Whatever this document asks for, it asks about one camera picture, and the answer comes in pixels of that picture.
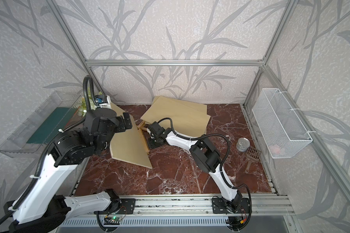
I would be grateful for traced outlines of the wooden easel frame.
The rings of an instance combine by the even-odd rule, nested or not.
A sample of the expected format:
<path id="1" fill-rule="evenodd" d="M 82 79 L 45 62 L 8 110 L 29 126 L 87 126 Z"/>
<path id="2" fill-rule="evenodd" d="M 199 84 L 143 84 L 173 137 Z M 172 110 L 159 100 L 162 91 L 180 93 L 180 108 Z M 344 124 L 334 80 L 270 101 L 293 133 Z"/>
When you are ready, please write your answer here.
<path id="1" fill-rule="evenodd" d="M 141 141 L 142 141 L 142 143 L 143 143 L 144 150 L 145 150 L 145 152 L 146 152 L 147 154 L 149 154 L 150 149 L 149 149 L 147 140 L 146 140 L 145 135 L 144 135 L 144 132 L 147 131 L 146 122 L 145 122 L 145 121 L 142 121 L 139 125 L 137 125 L 137 129 L 138 129 L 138 132 L 139 132 L 140 139 L 141 139 Z"/>

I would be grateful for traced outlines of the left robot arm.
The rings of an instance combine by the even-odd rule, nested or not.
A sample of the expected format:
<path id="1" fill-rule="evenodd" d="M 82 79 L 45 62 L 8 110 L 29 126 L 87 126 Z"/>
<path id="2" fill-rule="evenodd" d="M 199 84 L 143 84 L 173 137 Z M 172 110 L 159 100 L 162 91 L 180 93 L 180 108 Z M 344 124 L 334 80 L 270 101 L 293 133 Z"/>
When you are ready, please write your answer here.
<path id="1" fill-rule="evenodd" d="M 11 233 L 47 233 L 65 220 L 87 213 L 112 213 L 120 208 L 120 198 L 112 189 L 81 196 L 57 195 L 69 174 L 86 158 L 106 150 L 113 136 L 132 128 L 128 113 L 117 115 L 107 107 L 108 97 L 95 95 L 93 80 L 83 80 L 86 114 L 77 122 L 61 129 L 41 154 L 35 174 L 22 195 L 5 204 L 2 225 L 8 218 Z"/>

